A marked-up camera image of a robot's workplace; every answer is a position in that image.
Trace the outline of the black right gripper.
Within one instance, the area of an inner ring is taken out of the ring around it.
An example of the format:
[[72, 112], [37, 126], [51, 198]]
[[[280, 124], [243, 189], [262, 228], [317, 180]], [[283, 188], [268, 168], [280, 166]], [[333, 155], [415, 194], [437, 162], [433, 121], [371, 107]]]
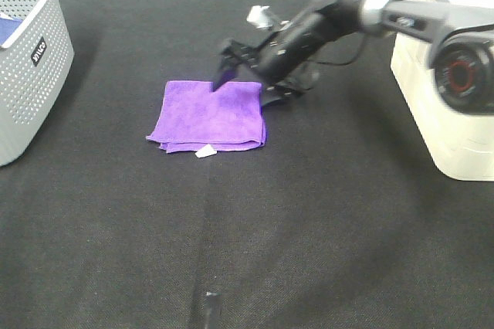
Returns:
[[301, 13], [257, 46], [227, 39], [211, 91], [235, 79], [238, 68], [245, 66], [262, 83], [261, 107], [285, 103], [287, 97], [303, 93], [300, 83], [290, 76], [292, 71], [333, 40], [334, 26], [319, 12]]

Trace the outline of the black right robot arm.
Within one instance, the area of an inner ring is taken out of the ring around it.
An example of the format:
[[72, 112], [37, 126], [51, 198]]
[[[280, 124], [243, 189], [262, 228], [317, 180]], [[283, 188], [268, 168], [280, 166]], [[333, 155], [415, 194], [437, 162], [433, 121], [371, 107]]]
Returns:
[[298, 97], [312, 87], [306, 65], [329, 42], [361, 33], [401, 33], [429, 44], [426, 66], [441, 99], [463, 114], [493, 112], [493, 11], [432, 0], [309, 0], [282, 22], [268, 7], [252, 8], [249, 21], [268, 31], [257, 46], [225, 41], [214, 90], [244, 66], [262, 85], [262, 104]]

